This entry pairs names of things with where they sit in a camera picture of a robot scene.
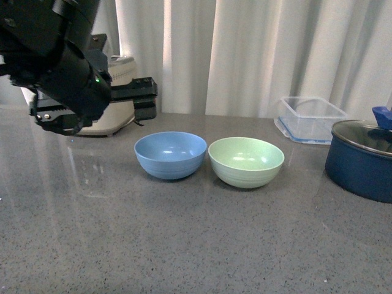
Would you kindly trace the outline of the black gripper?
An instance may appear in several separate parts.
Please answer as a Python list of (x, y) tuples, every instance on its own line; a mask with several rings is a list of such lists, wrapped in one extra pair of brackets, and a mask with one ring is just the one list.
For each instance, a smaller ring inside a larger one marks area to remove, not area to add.
[(100, 119), (108, 104), (132, 101), (134, 122), (157, 116), (158, 86), (152, 77), (112, 86), (107, 56), (100, 50), (66, 48), (59, 62), (40, 76), (30, 115), (43, 130), (76, 135)]

